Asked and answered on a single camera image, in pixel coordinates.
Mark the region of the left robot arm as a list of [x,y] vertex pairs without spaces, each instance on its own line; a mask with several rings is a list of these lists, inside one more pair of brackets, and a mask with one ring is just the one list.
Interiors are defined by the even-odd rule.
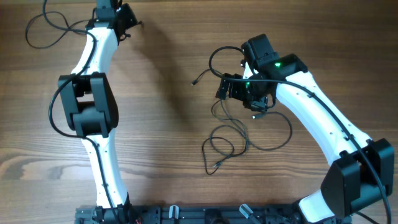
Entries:
[[67,124],[88,153],[96,184],[96,207],[87,217],[78,212],[76,222],[135,223],[116,156],[119,112],[106,74],[126,31],[140,21],[122,1],[97,1],[94,14],[85,27],[86,44],[77,66],[58,79]]

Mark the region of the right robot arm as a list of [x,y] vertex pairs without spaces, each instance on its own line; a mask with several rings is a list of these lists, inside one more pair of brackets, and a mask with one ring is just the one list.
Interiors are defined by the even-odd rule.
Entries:
[[295,54],[280,57],[265,34],[243,43],[239,52],[244,73],[220,75],[216,97],[240,100],[258,117],[282,103],[313,136],[330,166],[320,188],[293,205],[291,221],[341,220],[382,201],[390,223],[391,144],[375,141],[353,125],[321,91],[307,66]]

